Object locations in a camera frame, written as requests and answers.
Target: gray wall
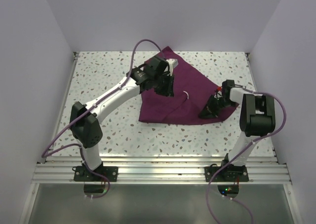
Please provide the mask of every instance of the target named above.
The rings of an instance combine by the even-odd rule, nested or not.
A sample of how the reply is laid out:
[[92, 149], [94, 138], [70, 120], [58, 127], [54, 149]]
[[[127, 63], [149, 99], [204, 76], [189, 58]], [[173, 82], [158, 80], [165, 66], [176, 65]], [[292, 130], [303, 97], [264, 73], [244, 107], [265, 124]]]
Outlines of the gray wall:
[[[250, 52], [279, 0], [47, 0], [72, 50]], [[149, 44], [140, 49], [154, 49]]]
[[0, 0], [0, 223], [20, 219], [72, 52], [46, 0]]
[[315, 55], [315, 0], [281, 0], [250, 54], [257, 87], [274, 92], [285, 104], [288, 121], [274, 146], [287, 162], [307, 224], [316, 223]]

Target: speckled table surface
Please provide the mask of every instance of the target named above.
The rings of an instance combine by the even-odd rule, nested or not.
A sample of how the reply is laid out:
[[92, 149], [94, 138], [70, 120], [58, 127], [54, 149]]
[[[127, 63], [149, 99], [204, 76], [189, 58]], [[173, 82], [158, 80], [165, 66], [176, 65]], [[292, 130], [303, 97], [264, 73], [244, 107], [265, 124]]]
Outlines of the speckled table surface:
[[[214, 83], [226, 79], [254, 89], [244, 52], [176, 52]], [[134, 65], [140, 65], [156, 52], [137, 52]], [[81, 52], [70, 85], [58, 131], [69, 123], [71, 106], [83, 104], [116, 85], [126, 74], [131, 52]], [[114, 110], [102, 123], [101, 156], [225, 156], [240, 134], [240, 108], [224, 122], [207, 125], [167, 125], [138, 121], [141, 96], [130, 99]], [[75, 142], [66, 131], [54, 149]], [[270, 139], [258, 143], [250, 156], [273, 156]], [[55, 156], [79, 156], [68, 148]]]

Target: white tabletop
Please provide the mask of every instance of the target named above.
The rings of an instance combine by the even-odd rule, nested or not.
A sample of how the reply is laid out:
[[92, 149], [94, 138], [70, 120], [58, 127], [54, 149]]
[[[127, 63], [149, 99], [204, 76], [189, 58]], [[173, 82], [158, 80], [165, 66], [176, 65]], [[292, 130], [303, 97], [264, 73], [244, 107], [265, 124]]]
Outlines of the white tabletop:
[[[157, 52], [137, 52], [138, 66]], [[227, 79], [254, 89], [244, 52], [176, 52], [217, 85]], [[131, 52], [80, 52], [60, 121], [61, 130], [69, 123], [75, 101], [82, 104], [103, 94], [127, 73]], [[101, 156], [225, 156], [240, 134], [240, 107], [224, 122], [206, 125], [167, 125], [138, 121], [141, 96], [130, 99], [114, 110], [102, 123]], [[76, 140], [66, 131], [56, 148]], [[273, 156], [270, 139], [256, 145], [250, 156]], [[77, 148], [69, 148], [55, 156], [79, 156]]]

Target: folded cloth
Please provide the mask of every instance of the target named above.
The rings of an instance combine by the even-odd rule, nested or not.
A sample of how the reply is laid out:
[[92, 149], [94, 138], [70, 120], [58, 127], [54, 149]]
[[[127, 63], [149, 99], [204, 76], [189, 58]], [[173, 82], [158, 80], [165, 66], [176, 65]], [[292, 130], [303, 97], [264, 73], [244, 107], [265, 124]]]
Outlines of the folded cloth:
[[200, 119], [198, 114], [218, 86], [174, 53], [170, 47], [162, 50], [166, 59], [177, 59], [174, 69], [174, 97], [157, 95], [153, 89], [144, 91], [139, 121], [166, 124], [211, 124], [226, 120], [236, 109], [222, 109], [218, 118]]

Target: maroon fabric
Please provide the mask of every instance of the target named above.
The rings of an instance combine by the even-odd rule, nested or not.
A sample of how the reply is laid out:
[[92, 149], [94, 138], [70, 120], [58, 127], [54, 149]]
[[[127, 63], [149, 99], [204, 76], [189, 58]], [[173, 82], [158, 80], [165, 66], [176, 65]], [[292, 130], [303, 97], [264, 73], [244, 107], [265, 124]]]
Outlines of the maroon fabric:
[[174, 97], [157, 95], [154, 90], [143, 92], [143, 104], [139, 121], [166, 124], [210, 124], [227, 119], [236, 109], [225, 108], [218, 118], [200, 119], [198, 114], [204, 108], [208, 98], [215, 94], [218, 86], [207, 77], [175, 54], [170, 47], [162, 50], [166, 59], [177, 59], [178, 66], [174, 69]]

